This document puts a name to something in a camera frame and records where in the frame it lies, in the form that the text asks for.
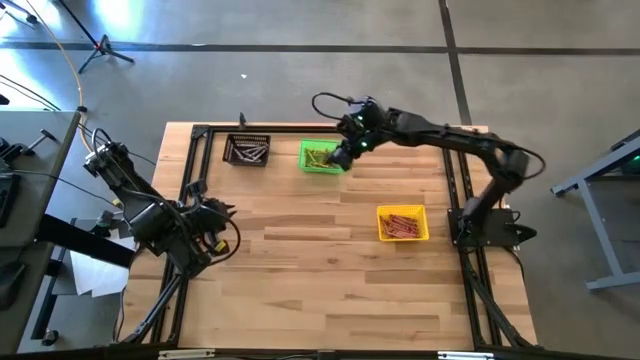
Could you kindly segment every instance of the wire basket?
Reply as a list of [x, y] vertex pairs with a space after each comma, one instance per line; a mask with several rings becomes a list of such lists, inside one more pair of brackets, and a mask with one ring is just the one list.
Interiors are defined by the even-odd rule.
[[270, 145], [269, 135], [229, 134], [222, 161], [231, 165], [266, 166]]
[[326, 158], [340, 145], [335, 140], [302, 139], [300, 153], [298, 154], [298, 167], [302, 171], [341, 174], [342, 168], [334, 164], [326, 164]]

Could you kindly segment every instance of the black basket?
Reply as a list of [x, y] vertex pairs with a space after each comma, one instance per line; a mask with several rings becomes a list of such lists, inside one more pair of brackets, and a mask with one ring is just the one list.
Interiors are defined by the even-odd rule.
[[266, 166], [271, 136], [229, 134], [222, 161], [231, 165]]

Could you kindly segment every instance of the metal bracket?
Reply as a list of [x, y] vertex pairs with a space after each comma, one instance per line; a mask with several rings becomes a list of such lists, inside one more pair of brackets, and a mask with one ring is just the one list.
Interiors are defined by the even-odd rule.
[[449, 209], [447, 217], [449, 218], [449, 232], [451, 234], [451, 242], [455, 246], [518, 246], [520, 239], [518, 233], [511, 227], [506, 226], [513, 224], [513, 213], [508, 209], [494, 209], [489, 212], [484, 226], [484, 232], [479, 236], [473, 236], [469, 244], [458, 244], [462, 229], [459, 221], [462, 217], [464, 209]]
[[441, 360], [493, 360], [492, 353], [474, 353], [461, 351], [438, 351]]
[[191, 129], [191, 139], [199, 139], [207, 131], [209, 131], [209, 125], [193, 125]]
[[166, 350], [160, 351], [158, 360], [213, 359], [215, 356], [216, 349]]

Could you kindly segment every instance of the white paper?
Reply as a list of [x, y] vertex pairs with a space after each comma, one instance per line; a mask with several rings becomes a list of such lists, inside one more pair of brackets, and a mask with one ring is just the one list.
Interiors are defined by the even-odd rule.
[[[132, 250], [135, 246], [133, 237], [118, 239], [118, 230], [112, 230], [108, 240]], [[129, 269], [73, 251], [71, 264], [78, 295], [88, 291], [91, 291], [92, 297], [118, 293], [124, 289], [129, 279]]]
[[[116, 240], [114, 242], [131, 250], [133, 250], [135, 246], [133, 237]], [[96, 285], [91, 292], [91, 296], [98, 297], [115, 294], [124, 290], [129, 280], [129, 269], [103, 261], [98, 262], [102, 263], [102, 266], [98, 268], [96, 273]]]

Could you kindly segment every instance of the tripod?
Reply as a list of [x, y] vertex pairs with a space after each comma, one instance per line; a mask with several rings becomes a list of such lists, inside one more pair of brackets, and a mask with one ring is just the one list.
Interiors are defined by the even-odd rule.
[[99, 58], [99, 57], [104, 56], [104, 55], [115, 56], [115, 57], [120, 58], [120, 59], [122, 59], [124, 61], [128, 61], [130, 63], [134, 63], [132, 58], [124, 56], [124, 55], [122, 55], [122, 54], [120, 54], [118, 52], [113, 51], [113, 49], [111, 49], [111, 41], [109, 41], [109, 37], [106, 34], [102, 35], [102, 39], [100, 39], [100, 43], [96, 42], [96, 40], [91, 36], [91, 34], [89, 34], [89, 31], [82, 25], [80, 20], [78, 20], [78, 18], [71, 11], [71, 9], [69, 9], [69, 7], [64, 2], [64, 0], [58, 0], [58, 1], [60, 2], [60, 4], [62, 4], [62, 6], [65, 8], [65, 10], [67, 10], [69, 15], [71, 15], [71, 17], [76, 22], [76, 24], [78, 24], [78, 26], [80, 26], [80, 29], [82, 29], [82, 32], [84, 32], [84, 34], [87, 35], [89, 40], [91, 40], [91, 42], [93, 43], [93, 52], [91, 53], [91, 55], [89, 55], [87, 60], [85, 60], [84, 64], [82, 64], [82, 66], [78, 70], [78, 74], [82, 74], [84, 69], [91, 62], [91, 60], [93, 60], [95, 58]]

